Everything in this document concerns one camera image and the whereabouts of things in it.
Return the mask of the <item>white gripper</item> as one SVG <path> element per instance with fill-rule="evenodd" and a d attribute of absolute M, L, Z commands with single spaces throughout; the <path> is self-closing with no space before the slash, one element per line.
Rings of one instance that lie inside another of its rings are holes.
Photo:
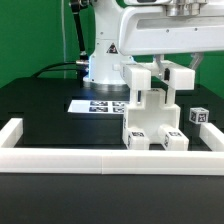
<path fill-rule="evenodd" d="M 154 55 L 159 79 L 163 54 L 193 53 L 196 70 L 203 52 L 224 50 L 224 0 L 124 0 L 118 48 L 123 55 Z"/>

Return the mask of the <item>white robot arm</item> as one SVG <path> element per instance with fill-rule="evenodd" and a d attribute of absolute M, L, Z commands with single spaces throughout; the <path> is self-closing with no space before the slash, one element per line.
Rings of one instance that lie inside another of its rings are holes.
<path fill-rule="evenodd" d="M 115 90 L 125 86 L 121 61 L 138 55 L 224 50 L 224 0 L 70 0 L 81 58 L 89 62 L 84 84 Z M 92 7 L 95 49 L 86 53 L 79 13 Z"/>

